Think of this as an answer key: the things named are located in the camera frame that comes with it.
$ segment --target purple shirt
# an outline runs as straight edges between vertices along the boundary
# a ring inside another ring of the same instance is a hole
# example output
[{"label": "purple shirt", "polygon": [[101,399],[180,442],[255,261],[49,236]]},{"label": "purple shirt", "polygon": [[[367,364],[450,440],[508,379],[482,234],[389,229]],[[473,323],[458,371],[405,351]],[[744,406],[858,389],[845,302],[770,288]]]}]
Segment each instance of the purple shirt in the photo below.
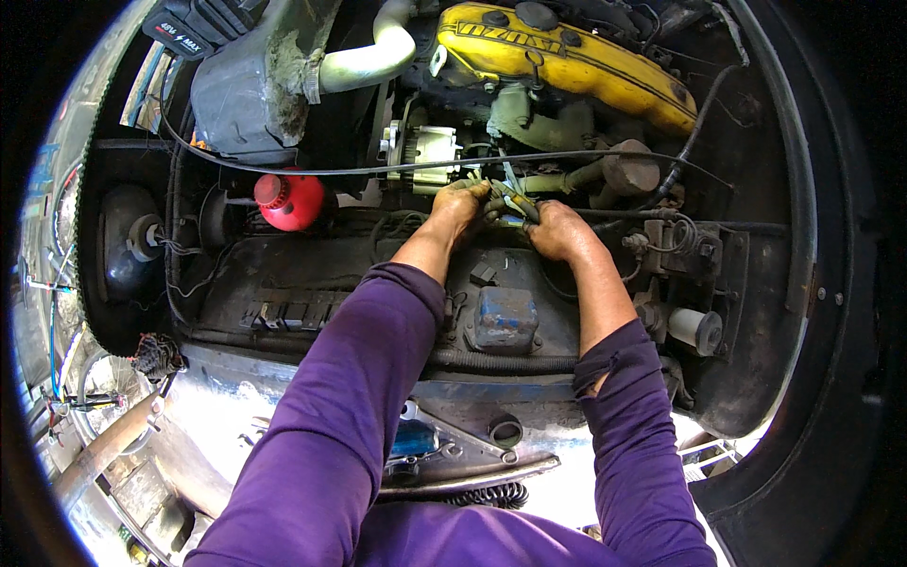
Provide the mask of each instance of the purple shirt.
[{"label": "purple shirt", "polygon": [[443,306],[442,287],[418,269],[368,271],[299,365],[186,565],[715,564],[674,446],[658,355],[638,320],[602,341],[614,352],[610,375],[580,401],[604,544],[487,506],[372,506]]}]

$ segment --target person's right hand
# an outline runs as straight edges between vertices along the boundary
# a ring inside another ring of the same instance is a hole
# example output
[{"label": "person's right hand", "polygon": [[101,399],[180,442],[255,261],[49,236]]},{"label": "person's right hand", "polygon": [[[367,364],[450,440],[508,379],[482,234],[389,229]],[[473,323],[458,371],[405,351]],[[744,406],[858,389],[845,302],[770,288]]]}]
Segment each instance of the person's right hand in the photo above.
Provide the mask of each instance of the person's right hand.
[{"label": "person's right hand", "polygon": [[575,210],[557,200],[537,204],[540,224],[527,224],[529,240],[542,256],[570,264],[590,254],[607,253],[604,244]]}]

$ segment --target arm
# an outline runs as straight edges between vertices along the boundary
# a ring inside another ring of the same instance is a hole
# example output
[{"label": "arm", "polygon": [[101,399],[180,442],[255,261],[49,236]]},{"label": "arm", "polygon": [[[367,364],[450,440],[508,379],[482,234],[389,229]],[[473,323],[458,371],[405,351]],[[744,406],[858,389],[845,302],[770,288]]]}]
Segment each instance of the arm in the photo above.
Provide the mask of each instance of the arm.
[{"label": "arm", "polygon": [[637,564],[714,564],[675,447],[658,352],[608,250],[569,207],[539,207],[532,243],[573,270],[580,302],[574,385],[595,449],[602,541]]},{"label": "arm", "polygon": [[344,301],[188,565],[352,562],[400,409],[443,318],[440,282],[454,241],[478,208],[474,192],[443,190],[393,261],[370,269]]}]

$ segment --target red container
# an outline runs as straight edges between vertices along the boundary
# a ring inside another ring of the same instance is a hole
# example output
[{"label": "red container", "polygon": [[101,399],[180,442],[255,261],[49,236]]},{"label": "red container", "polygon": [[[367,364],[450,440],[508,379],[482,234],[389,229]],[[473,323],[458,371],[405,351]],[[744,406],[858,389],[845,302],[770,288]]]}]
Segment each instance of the red container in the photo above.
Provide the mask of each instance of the red container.
[{"label": "red container", "polygon": [[255,202],[261,215],[271,226],[281,230],[308,228],[317,218],[324,200],[324,186],[311,175],[267,173],[255,184]]}]

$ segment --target yellow valve cover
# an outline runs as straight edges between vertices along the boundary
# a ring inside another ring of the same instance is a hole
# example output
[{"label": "yellow valve cover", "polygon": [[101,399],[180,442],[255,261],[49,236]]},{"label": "yellow valve cover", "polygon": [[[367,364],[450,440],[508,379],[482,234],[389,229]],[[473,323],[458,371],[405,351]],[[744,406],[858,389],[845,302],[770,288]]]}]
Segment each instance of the yellow valve cover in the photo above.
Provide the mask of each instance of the yellow valve cover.
[{"label": "yellow valve cover", "polygon": [[[491,10],[507,14],[506,27],[482,22]],[[568,30],[579,36],[579,47],[561,39]],[[463,84],[532,77],[530,58],[538,63],[541,56],[543,83],[594,96],[671,134],[689,134],[696,121],[696,102],[680,81],[642,55],[569,25],[544,32],[521,22],[513,10],[466,2],[441,14],[438,44],[447,50],[446,63],[463,74]]]}]

